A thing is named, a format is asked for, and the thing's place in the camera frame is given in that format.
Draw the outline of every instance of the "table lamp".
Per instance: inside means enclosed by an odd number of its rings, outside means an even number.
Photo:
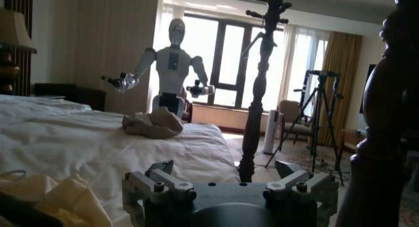
[[[28,35],[24,15],[0,8],[0,94],[13,94],[12,84],[20,73],[20,68],[12,61],[11,51],[27,49],[36,53],[35,45]]]

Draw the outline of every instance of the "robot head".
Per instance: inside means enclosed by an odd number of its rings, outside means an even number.
[[[169,26],[169,40],[172,45],[180,46],[184,37],[184,22],[181,19],[173,19]]]

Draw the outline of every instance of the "lamp base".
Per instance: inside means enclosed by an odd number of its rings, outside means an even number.
[[[0,49],[0,94],[13,95],[13,82],[20,73],[20,68],[12,62],[11,52]]]

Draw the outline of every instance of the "floor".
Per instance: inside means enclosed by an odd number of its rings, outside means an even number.
[[[224,133],[223,134],[225,142],[228,144],[228,147],[231,149],[231,155],[233,157],[235,164],[239,164],[239,161],[241,159],[241,143],[243,143],[243,135],[240,134],[231,134]],[[265,163],[269,160],[269,156],[263,154],[260,150],[263,149],[264,144],[264,137],[260,137],[259,139],[259,147],[257,152],[255,154],[255,174],[252,176],[253,182],[271,182],[280,179],[280,176],[277,175],[277,172],[273,168],[273,163],[271,162],[268,168],[264,168]],[[279,141],[275,141],[273,148],[276,148],[279,145]],[[329,147],[317,146],[317,154],[319,157],[325,160],[325,164],[332,167],[333,161],[335,161],[335,154],[333,150]],[[343,177],[344,177],[344,186],[339,186],[339,200],[337,200],[337,211],[343,202],[343,198],[347,192],[347,186],[350,182],[350,156],[351,154],[344,152],[343,159],[342,159],[342,171],[343,171]],[[307,149],[307,142],[305,141],[296,141],[296,144],[292,144],[292,140],[287,140],[283,143],[281,152],[277,152],[276,159],[285,162],[297,163],[299,165],[305,168],[305,170],[309,170],[309,150]],[[415,196],[412,199],[410,198],[410,201],[414,200],[415,208],[414,210],[410,210],[407,213],[402,215],[400,212],[400,227],[412,227],[418,226],[419,218],[418,218],[418,205],[419,200],[418,196]],[[329,219],[329,226],[333,227],[336,222],[336,214]]]

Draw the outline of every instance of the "white robot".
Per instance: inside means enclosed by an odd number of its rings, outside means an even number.
[[[153,61],[156,61],[160,90],[159,95],[152,100],[152,110],[164,106],[168,108],[169,112],[175,113],[180,118],[184,109],[184,100],[179,97],[179,94],[184,79],[189,73],[189,66],[192,66],[199,78],[199,81],[195,81],[195,86],[187,87],[192,97],[196,98],[199,95],[215,93],[213,86],[207,85],[208,77],[201,57],[196,56],[191,58],[184,50],[180,49],[183,38],[184,22],[181,19],[173,19],[169,25],[169,40],[172,45],[157,52],[153,48],[147,48],[133,73],[121,73],[117,79],[101,77],[108,80],[119,92],[124,92],[137,85],[140,76]]]

